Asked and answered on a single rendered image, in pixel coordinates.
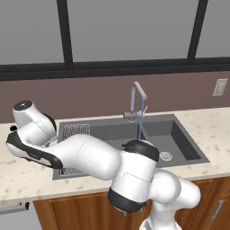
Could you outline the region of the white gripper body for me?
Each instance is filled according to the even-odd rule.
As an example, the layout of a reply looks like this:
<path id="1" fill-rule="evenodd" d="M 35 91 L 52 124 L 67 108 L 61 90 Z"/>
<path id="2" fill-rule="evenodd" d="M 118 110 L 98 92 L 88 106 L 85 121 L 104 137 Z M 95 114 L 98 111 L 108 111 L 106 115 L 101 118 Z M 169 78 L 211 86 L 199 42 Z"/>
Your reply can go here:
<path id="1" fill-rule="evenodd" d="M 56 134 L 54 137 L 52 137 L 47 143 L 44 144 L 45 147 L 48 147 L 51 143 L 58 141 L 58 135 Z"/>

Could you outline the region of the grey metal faucet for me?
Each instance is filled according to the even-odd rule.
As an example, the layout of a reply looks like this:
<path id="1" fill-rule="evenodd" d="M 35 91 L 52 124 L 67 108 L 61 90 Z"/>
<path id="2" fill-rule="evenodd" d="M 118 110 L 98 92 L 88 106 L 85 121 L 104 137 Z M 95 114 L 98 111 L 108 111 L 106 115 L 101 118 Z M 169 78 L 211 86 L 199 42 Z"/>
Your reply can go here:
<path id="1" fill-rule="evenodd" d="M 127 119 L 129 122 L 134 122 L 137 117 L 143 118 L 146 114 L 146 107 L 141 105 L 140 111 L 135 111 L 135 95 L 139 93 L 142 102 L 147 99 L 146 93 L 144 92 L 143 88 L 139 84 L 139 82 L 134 82 L 131 88 L 131 98 L 130 98 L 130 106 L 129 112 L 123 113 L 123 118 Z"/>

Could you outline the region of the dark grey sink basin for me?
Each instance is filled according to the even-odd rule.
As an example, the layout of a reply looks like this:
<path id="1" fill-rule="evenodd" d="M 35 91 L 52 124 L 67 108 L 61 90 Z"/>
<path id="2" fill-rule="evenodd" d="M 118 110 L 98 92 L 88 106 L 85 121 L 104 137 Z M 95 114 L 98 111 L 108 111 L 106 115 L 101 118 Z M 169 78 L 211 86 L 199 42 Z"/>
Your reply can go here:
<path id="1" fill-rule="evenodd" d="M 121 150 L 122 144 L 141 137 L 157 147 L 157 168 L 204 164 L 208 159 L 173 114 L 146 116 L 139 120 L 96 119 L 66 121 L 59 124 L 58 142 L 75 134 L 89 134 Z"/>

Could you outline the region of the wooden cupboard door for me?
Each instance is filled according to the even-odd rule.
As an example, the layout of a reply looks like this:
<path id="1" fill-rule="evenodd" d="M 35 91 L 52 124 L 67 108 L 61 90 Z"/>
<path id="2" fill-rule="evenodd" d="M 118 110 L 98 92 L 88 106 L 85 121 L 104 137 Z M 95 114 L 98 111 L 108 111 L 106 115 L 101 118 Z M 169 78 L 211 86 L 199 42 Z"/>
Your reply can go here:
<path id="1" fill-rule="evenodd" d="M 182 230 L 201 230 L 212 203 L 219 192 L 223 178 L 194 181 L 201 197 L 195 208 L 184 208 L 176 212 L 175 220 Z"/>
<path id="2" fill-rule="evenodd" d="M 127 215 L 111 205 L 107 192 L 43 199 L 33 204 L 42 230 L 138 230 L 152 202 Z"/>
<path id="3" fill-rule="evenodd" d="M 223 200 L 224 203 L 215 221 L 212 222 L 212 216 L 218 206 L 219 200 Z M 230 179 L 228 178 L 225 178 L 223 185 L 215 199 L 213 210 L 211 211 L 210 230 L 230 230 Z"/>

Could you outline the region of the grey dishwasher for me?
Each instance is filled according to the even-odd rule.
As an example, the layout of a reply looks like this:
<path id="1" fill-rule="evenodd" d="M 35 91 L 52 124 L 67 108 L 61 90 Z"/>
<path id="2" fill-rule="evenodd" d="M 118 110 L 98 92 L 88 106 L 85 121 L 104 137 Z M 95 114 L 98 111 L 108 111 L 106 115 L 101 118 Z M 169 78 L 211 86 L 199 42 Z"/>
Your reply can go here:
<path id="1" fill-rule="evenodd" d="M 17 203 L 0 205 L 0 208 L 15 206 Z M 0 215 L 0 230 L 42 230 L 35 207 L 32 202 L 29 203 L 26 211 Z"/>

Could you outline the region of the blue water stream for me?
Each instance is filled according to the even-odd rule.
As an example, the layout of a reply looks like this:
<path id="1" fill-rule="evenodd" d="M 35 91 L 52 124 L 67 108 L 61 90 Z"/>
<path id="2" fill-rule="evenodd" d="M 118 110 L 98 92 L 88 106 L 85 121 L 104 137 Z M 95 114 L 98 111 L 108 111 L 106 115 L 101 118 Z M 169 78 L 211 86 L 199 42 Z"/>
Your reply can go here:
<path id="1" fill-rule="evenodd" d="M 141 110 L 139 112 L 140 121 L 139 121 L 138 140 L 141 140 L 143 113 L 144 113 L 144 99 L 142 99 Z"/>

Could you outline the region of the black framed window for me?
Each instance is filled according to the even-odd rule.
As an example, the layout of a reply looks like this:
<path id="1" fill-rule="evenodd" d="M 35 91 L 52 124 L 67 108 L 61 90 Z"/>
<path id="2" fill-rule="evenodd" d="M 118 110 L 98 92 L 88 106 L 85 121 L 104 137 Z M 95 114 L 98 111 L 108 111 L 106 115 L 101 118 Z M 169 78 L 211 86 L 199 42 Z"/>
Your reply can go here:
<path id="1" fill-rule="evenodd" d="M 73 60 L 67 0 L 56 0 L 56 2 L 64 61 L 47 64 L 0 65 L 0 82 L 230 71 L 230 57 L 197 56 L 208 0 L 199 0 L 186 58 L 98 62 Z"/>

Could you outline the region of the white wall outlet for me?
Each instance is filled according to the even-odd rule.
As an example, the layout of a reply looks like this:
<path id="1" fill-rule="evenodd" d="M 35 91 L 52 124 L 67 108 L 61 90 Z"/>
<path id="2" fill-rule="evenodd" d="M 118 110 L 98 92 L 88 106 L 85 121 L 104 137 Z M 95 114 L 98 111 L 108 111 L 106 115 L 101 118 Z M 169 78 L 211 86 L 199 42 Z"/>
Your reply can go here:
<path id="1" fill-rule="evenodd" d="M 226 88 L 226 84 L 227 84 L 228 79 L 218 79 L 213 95 L 214 96 L 222 96 L 224 94 L 225 88 Z"/>

